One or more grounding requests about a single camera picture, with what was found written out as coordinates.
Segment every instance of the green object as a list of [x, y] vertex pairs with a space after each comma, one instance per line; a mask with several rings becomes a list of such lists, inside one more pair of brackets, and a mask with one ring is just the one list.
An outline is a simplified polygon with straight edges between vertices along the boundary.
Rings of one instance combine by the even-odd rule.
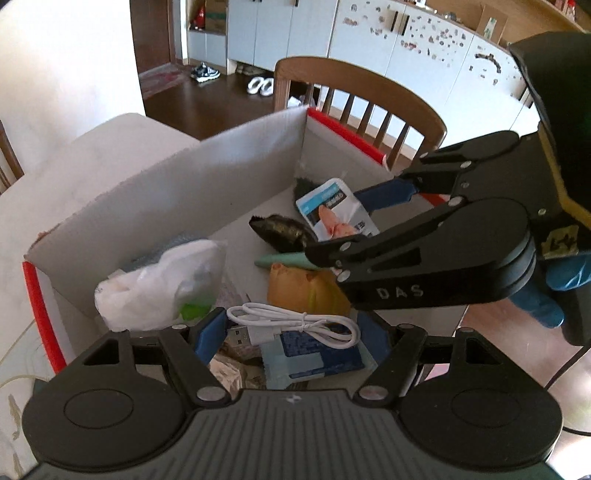
[[194, 319], [201, 319], [209, 313], [212, 309], [211, 305], [195, 305], [193, 303], [186, 303], [181, 308], [181, 317], [185, 322]]
[[314, 265], [306, 257], [304, 252], [297, 252], [294, 254], [274, 254], [265, 255], [264, 257], [255, 260], [257, 267], [270, 269], [273, 263], [281, 263], [286, 267], [298, 267], [304, 270], [320, 270], [320, 267]]

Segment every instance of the sticker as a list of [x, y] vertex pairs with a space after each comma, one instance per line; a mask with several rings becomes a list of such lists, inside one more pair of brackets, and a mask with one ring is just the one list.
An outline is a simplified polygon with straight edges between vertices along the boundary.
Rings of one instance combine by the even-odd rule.
[[542, 255], [545, 259], [570, 257], [579, 253], [577, 236], [579, 226], [571, 225], [557, 228], [548, 234], [548, 238], [542, 243]]

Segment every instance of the pair of white shoes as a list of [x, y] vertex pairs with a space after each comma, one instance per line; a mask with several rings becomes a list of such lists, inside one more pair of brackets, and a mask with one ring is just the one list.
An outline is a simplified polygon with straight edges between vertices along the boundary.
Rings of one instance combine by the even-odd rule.
[[250, 95], [260, 93], [263, 97], [273, 95], [273, 84], [275, 80], [273, 78], [265, 79], [263, 77], [254, 77], [249, 83], [246, 91]]

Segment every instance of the brown box on counter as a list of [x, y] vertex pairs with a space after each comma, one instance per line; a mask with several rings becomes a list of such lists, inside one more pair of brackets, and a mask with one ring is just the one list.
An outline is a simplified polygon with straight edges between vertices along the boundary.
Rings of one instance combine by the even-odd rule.
[[205, 30], [226, 34], [227, 0], [205, 1]]
[[501, 40], [509, 17], [502, 11], [485, 5], [476, 32], [487, 40], [498, 44]]

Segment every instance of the chair backrest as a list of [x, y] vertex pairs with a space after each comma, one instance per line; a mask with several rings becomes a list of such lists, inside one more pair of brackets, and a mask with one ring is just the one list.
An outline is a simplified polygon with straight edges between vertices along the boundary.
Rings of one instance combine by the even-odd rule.
[[0, 121], [0, 151], [2, 151], [4, 158], [6, 159], [6, 163], [12, 175], [8, 176], [5, 171], [3, 171], [2, 166], [0, 165], [0, 184], [7, 189], [13, 182], [11, 181], [11, 177], [14, 176], [15, 180], [18, 180], [24, 175], [22, 171], [21, 164], [17, 160], [17, 156], [12, 149], [12, 145], [8, 141], [8, 136], [6, 135], [6, 130], [4, 130], [4, 125]]
[[425, 101], [402, 85], [393, 82], [375, 72], [350, 63], [321, 57], [290, 57], [277, 62], [275, 66], [274, 110], [287, 108], [291, 82], [308, 85], [304, 104], [309, 105], [314, 85], [328, 87], [328, 93], [322, 111], [330, 113], [335, 90], [349, 94], [347, 103], [340, 117], [340, 123], [347, 125], [355, 97], [367, 100], [369, 104], [357, 134], [366, 134], [374, 106], [379, 106], [388, 113], [374, 139], [374, 146], [380, 148], [386, 135], [392, 116], [404, 121], [404, 127], [388, 156], [388, 168], [396, 162], [404, 141], [412, 127], [424, 139], [416, 156], [435, 150], [447, 134], [447, 128], [439, 115]]

